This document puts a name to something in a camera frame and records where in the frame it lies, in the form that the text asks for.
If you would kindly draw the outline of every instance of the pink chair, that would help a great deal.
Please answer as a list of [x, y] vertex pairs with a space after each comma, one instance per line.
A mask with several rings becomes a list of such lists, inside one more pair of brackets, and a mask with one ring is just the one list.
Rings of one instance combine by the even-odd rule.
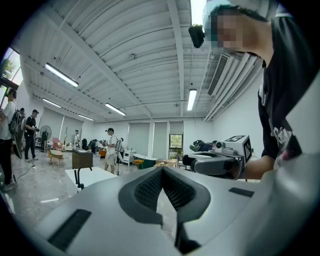
[[56, 150], [61, 149], [63, 146], [63, 144], [60, 142], [58, 138], [52, 138], [52, 142], [53, 142], [53, 148]]

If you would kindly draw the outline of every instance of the tiled floor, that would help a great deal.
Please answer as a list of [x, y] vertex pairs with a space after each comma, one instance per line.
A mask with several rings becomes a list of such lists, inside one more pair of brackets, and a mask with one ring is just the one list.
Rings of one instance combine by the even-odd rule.
[[[13, 208], [16, 217], [25, 225], [34, 228], [48, 213], [50, 213], [59, 204], [69, 198], [67, 192], [65, 170], [72, 168], [72, 153], [64, 152], [64, 160], [52, 159], [43, 152], [38, 152], [38, 161], [34, 161], [35, 168], [32, 163], [25, 162], [24, 159], [18, 159], [15, 155], [11, 155], [12, 170], [17, 181], [17, 187], [7, 191], [6, 194], [12, 199]], [[93, 166], [104, 168], [105, 160], [97, 156], [93, 156]], [[130, 171], [137, 171], [136, 166], [130, 166]], [[119, 175], [128, 174], [128, 166], [119, 166]], [[0, 173], [0, 181], [4, 181], [4, 175]], [[55, 199], [56, 201], [41, 202], [45, 200]], [[163, 216], [163, 231], [171, 235], [176, 223], [177, 213], [169, 202], [166, 194], [162, 190], [158, 198], [157, 212]]]

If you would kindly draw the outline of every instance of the sneaker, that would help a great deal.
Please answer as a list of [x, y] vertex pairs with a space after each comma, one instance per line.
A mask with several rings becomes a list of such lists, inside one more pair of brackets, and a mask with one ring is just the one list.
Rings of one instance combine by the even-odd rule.
[[3, 191], [8, 191], [8, 190], [12, 190], [14, 188], [14, 185], [12, 183], [6, 185], [6, 184], [3, 184], [2, 187], [1, 187], [1, 190]]

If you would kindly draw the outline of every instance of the cardboard box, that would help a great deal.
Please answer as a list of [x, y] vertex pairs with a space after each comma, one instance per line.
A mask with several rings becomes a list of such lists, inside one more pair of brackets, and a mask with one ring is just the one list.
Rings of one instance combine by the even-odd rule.
[[178, 168], [178, 160], [177, 159], [157, 159], [155, 160], [154, 167], [176, 167]]

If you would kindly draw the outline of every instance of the sticker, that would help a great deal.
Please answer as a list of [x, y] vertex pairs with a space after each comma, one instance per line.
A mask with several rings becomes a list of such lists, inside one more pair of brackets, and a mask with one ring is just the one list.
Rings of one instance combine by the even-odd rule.
[[241, 140], [243, 137], [245, 137], [245, 135], [233, 136], [225, 140], [225, 142], [237, 142], [238, 140]]
[[245, 163], [248, 162], [248, 160], [251, 157], [251, 143], [250, 143], [250, 138], [246, 140], [246, 142], [243, 144], [243, 149], [244, 149], [244, 158], [245, 158]]

